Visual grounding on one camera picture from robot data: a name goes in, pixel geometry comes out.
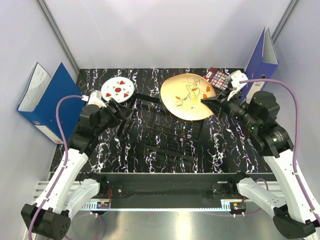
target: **binder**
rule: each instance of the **binder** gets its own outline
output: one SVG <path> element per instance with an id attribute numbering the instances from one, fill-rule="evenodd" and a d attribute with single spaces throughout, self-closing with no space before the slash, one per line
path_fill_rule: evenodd
<path id="1" fill-rule="evenodd" d="M 17 111 L 55 144 L 62 144 L 56 121 L 56 106 L 60 99 L 69 95 L 82 94 L 65 66 L 61 63 L 51 78 L 37 63 Z M 61 104 L 59 117 L 66 139 L 71 136 L 84 105 L 85 102 L 79 98 L 67 99 Z"/>
<path id="2" fill-rule="evenodd" d="M 245 74 L 249 80 L 270 79 L 279 64 L 269 28 L 265 30 L 266 28 L 263 29 L 249 64 L 245 69 Z M 246 102 L 250 103 L 253 94 L 262 90 L 265 85 L 266 82 L 263 81 L 247 83 L 241 91 L 243 94 L 241 99 L 243 101 L 246 99 Z"/>

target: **black dish rack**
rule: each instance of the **black dish rack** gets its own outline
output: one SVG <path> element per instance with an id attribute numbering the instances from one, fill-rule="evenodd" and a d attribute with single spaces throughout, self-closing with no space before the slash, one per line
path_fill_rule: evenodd
<path id="1" fill-rule="evenodd" d="M 133 109 L 136 101 L 139 103 L 137 105 L 150 112 L 147 132 L 143 134 L 139 145 L 149 151 L 193 162 L 197 154 L 204 120 L 182 120 L 171 114 L 159 98 L 141 93 L 134 95 L 129 105 L 130 109 Z"/>

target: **black marble surface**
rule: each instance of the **black marble surface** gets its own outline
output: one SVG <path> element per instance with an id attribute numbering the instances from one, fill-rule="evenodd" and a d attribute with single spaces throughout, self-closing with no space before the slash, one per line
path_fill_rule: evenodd
<path id="1" fill-rule="evenodd" d="M 100 90 L 103 83 L 113 77 L 122 76 L 133 81 L 138 93 L 159 97 L 162 83 L 169 77 L 194 73 L 204 76 L 207 68 L 153 68 L 153 69 L 82 69 L 77 86 L 84 95 Z M 237 69 L 221 68 L 230 74 Z M 217 119 L 211 116 L 204 120 L 199 145 L 193 151 L 193 161 L 141 147 L 150 121 L 152 104 L 142 108 L 139 102 L 133 106 L 135 112 L 130 127 L 122 137 L 116 137 L 117 127 L 107 129 L 99 137 L 99 145 L 91 155 L 82 172 L 105 173 L 270 173 L 262 157 L 245 138 L 241 126 L 229 117 Z M 56 148 L 51 171 L 59 165 L 64 148 Z"/>

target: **gray floor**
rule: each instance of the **gray floor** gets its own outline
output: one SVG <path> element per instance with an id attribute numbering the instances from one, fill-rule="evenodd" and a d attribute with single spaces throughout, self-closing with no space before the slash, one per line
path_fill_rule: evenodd
<path id="1" fill-rule="evenodd" d="M 248 212 L 257 206 L 249 202 Z M 220 217 L 205 212 L 107 212 L 97 240 L 284 240 L 263 211 L 247 217 Z M 99 219 L 80 211 L 68 232 L 73 240 L 91 240 Z"/>

